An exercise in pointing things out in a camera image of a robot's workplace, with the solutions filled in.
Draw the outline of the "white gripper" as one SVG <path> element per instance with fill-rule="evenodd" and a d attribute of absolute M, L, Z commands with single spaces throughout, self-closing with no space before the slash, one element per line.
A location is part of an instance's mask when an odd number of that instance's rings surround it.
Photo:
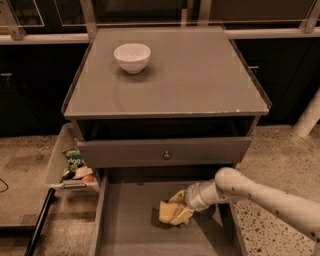
<path fill-rule="evenodd" d="M 180 190 L 168 200 L 169 203 L 187 204 L 176 210 L 169 223 L 174 226 L 188 224 L 194 211 L 201 212 L 222 201 L 223 193 L 217 188 L 214 180 L 192 184 L 186 189 L 186 193 Z"/>

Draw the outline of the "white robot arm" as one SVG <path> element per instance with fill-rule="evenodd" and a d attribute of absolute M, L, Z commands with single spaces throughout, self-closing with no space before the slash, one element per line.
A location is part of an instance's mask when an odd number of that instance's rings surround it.
<path fill-rule="evenodd" d="M 312 256 L 320 256 L 320 204 L 256 183 L 236 169 L 223 167 L 214 178 L 189 185 L 167 203 L 160 202 L 159 220 L 177 226 L 187 224 L 195 212 L 214 204 L 246 198 L 287 223 L 316 245 Z"/>

